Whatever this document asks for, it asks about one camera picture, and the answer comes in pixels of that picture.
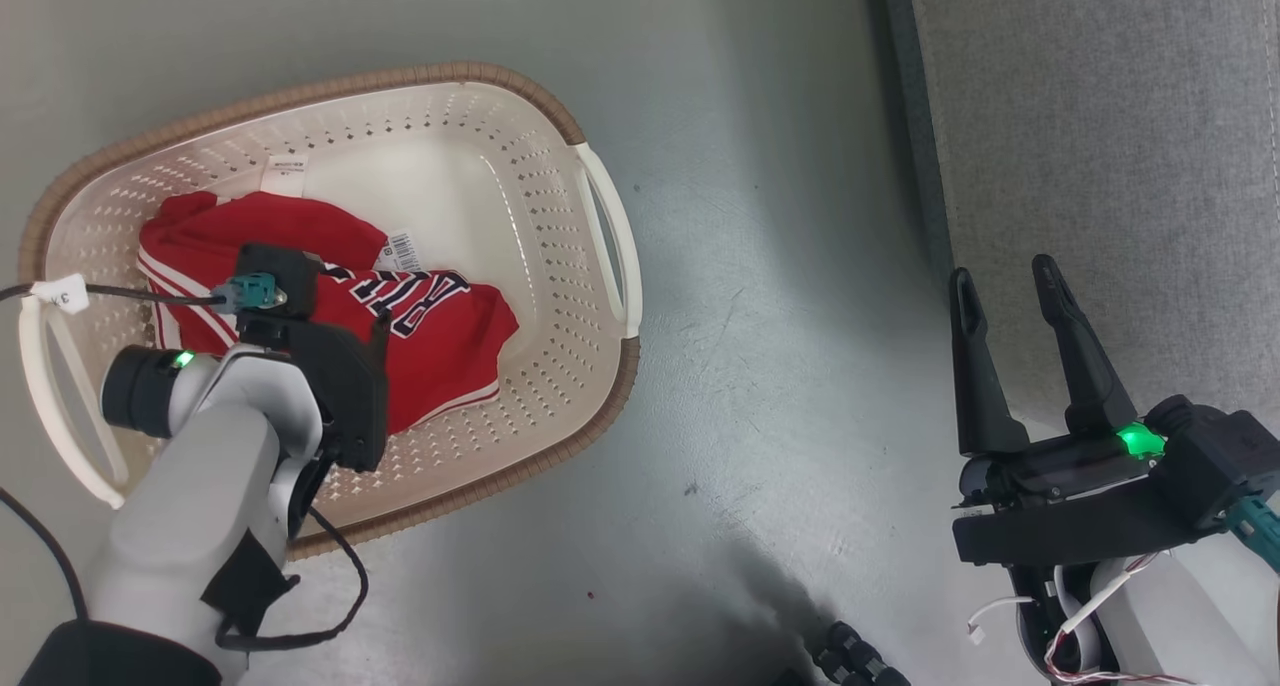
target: white handle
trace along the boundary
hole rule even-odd
[[[640,293],[640,256],[636,253],[635,235],[631,235],[631,221],[627,221],[626,209],[622,209],[622,197],[613,186],[604,163],[595,155],[589,145],[576,145],[579,161],[586,172],[590,189],[600,198],[604,219],[608,221],[609,234],[613,235],[613,250],[618,255],[618,271],[622,275],[621,303],[618,303],[620,285],[613,283],[613,267],[609,265],[609,250],[605,248],[604,235],[600,232],[599,218],[595,218],[595,207],[590,189],[584,193],[586,200],[588,221],[591,225],[591,235],[595,238],[595,250],[600,257],[600,266],[604,267],[604,283],[609,288],[609,299],[614,306],[614,316],[622,323],[626,338],[634,338],[640,333],[640,316],[644,311],[644,298]]]
[[[67,404],[54,381],[49,343],[45,340],[46,326],[54,331],[54,340],[58,340],[58,348],[63,352],[68,370],[72,372],[72,380],[76,381],[76,389],[84,402],[84,410],[93,424],[102,451],[106,452],[111,477],[102,474],[76,439]],[[40,420],[44,422],[54,448],[58,449],[58,454],[63,457],[67,467],[72,468],[73,475],[91,494],[110,504],[111,508],[120,508],[124,506],[124,495],[120,494],[118,486],[128,483],[129,470],[124,463],[120,447],[115,443],[115,435],[111,434],[111,427],[102,420],[93,384],[90,381],[88,374],[84,372],[79,351],[76,348],[70,330],[67,329],[61,311],[47,307],[36,297],[23,298],[22,314],[18,317],[18,346],[22,349],[22,370],[27,375],[27,387],[31,390],[32,402],[36,403],[36,413],[40,413]]]

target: gray sofa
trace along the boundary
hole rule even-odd
[[[1140,412],[1280,427],[1276,0],[888,0],[934,267],[969,267],[1011,406],[1066,389],[1051,253]]]

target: laundry basket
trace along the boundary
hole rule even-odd
[[[622,200],[562,104],[502,67],[445,63],[302,86],[101,150],[37,203],[22,280],[83,273],[145,288],[138,229],[160,202],[196,189],[250,193],[283,154],[307,154],[307,198],[410,232],[422,267],[498,285],[520,323],[499,357],[497,401],[390,436],[376,472],[334,468],[316,506],[348,539],[493,495],[581,452],[617,419],[636,375],[641,312]],[[164,444],[108,426],[97,387],[119,349],[155,344],[151,320],[148,306],[105,297],[69,317],[24,299],[20,316],[41,421],[82,484],[114,507]],[[61,392],[82,403],[69,410]],[[291,554],[330,548],[305,529]]]

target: green led indicator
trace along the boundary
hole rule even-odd
[[[1116,436],[1124,440],[1124,445],[1128,445],[1129,454],[1133,457],[1148,457],[1165,453],[1165,439],[1152,434],[1151,427],[1143,426],[1142,424],[1133,422],[1121,430],[1116,431]]]

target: white care label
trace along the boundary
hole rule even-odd
[[[266,159],[261,189],[279,197],[301,197],[307,180],[307,154],[283,154]]]
[[[88,307],[88,292],[84,278],[78,273],[55,282],[36,282],[31,294],[42,302],[51,303],[68,314],[78,314]]]
[[[378,255],[374,267],[383,271],[421,271],[417,247],[408,229],[393,230],[387,234],[387,244]]]

